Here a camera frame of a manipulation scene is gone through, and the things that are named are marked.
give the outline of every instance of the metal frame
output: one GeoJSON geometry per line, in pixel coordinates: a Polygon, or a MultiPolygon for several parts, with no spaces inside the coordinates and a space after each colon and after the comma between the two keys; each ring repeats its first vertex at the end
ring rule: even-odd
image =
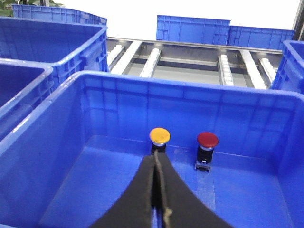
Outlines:
{"type": "Polygon", "coordinates": [[[294,40],[304,40],[304,0],[300,0],[294,20],[294,40]]]}
{"type": "Polygon", "coordinates": [[[113,50],[116,45],[121,45],[127,50],[124,54],[122,52],[122,57],[113,67],[112,73],[127,72],[127,68],[131,67],[132,63],[145,64],[144,68],[149,68],[149,70],[143,76],[147,77],[152,77],[157,65],[199,69],[218,72],[221,84],[228,86],[233,85],[233,80],[225,82],[225,76],[227,77],[228,73],[229,75],[237,73],[244,75],[247,87],[262,89],[269,88],[271,83],[266,83],[269,82],[269,73],[260,74],[262,70],[265,71],[264,66],[261,65],[261,59],[267,59],[269,62],[267,65],[271,66],[267,70],[268,72],[272,70],[271,74],[273,74],[273,71],[278,69],[282,58],[280,50],[195,43],[108,38],[107,45],[108,50],[113,50]],[[134,43],[138,45],[132,54],[129,54],[129,47],[134,43]],[[158,50],[157,55],[151,60],[151,55],[155,49],[158,50]],[[128,59],[124,63],[124,70],[114,70],[122,59],[128,59]]]}

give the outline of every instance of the white wall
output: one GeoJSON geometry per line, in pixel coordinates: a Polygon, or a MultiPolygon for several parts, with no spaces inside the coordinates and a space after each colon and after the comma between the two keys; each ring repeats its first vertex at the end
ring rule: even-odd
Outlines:
{"type": "Polygon", "coordinates": [[[229,19],[231,25],[292,29],[300,0],[56,0],[108,19],[109,37],[155,40],[157,15],[229,19]]]}

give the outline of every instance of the leaf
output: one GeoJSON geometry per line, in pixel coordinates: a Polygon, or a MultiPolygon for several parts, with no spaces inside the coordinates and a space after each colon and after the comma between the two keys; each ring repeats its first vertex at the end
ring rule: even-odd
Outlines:
{"type": "Polygon", "coordinates": [[[12,17],[13,16],[13,10],[11,9],[0,9],[0,16],[5,17],[12,17]]]}

